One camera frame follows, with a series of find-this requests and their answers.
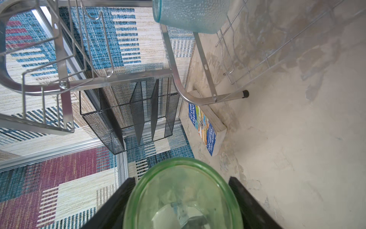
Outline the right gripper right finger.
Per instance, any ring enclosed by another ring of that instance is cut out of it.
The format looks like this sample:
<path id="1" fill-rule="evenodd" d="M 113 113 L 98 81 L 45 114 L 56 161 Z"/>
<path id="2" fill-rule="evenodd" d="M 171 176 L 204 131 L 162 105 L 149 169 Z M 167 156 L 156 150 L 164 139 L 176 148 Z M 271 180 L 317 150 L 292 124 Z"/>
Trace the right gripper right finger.
<path id="1" fill-rule="evenodd" d="M 239 204 L 244 229 L 282 229 L 236 177 L 230 177 L 228 184 Z"/>

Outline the green cup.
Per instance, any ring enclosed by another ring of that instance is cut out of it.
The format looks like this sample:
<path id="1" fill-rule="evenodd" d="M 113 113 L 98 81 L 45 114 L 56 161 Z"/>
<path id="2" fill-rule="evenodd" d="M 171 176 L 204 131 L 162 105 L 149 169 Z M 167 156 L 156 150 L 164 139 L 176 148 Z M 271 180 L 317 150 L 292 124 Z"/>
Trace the green cup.
<path id="1" fill-rule="evenodd" d="M 242 229 L 229 184 L 206 163 L 187 157 L 153 166 L 134 187 L 124 229 Z"/>

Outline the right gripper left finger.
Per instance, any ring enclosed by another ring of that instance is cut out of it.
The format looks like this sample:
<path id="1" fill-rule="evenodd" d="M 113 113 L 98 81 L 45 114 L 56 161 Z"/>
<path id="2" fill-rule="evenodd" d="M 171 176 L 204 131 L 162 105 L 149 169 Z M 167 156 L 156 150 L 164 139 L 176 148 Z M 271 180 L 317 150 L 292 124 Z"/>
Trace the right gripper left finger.
<path id="1" fill-rule="evenodd" d="M 123 229 L 124 213 L 135 185 L 135 178 L 128 178 L 82 229 Z"/>

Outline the teal cup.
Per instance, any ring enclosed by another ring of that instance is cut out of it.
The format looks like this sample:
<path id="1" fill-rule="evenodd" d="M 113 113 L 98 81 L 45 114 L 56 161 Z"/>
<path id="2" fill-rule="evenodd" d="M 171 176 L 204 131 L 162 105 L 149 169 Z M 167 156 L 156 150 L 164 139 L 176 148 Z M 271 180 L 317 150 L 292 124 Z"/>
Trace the teal cup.
<path id="1" fill-rule="evenodd" d="M 217 33 L 230 9 L 228 0 L 157 0 L 152 1 L 157 23 L 197 33 Z"/>

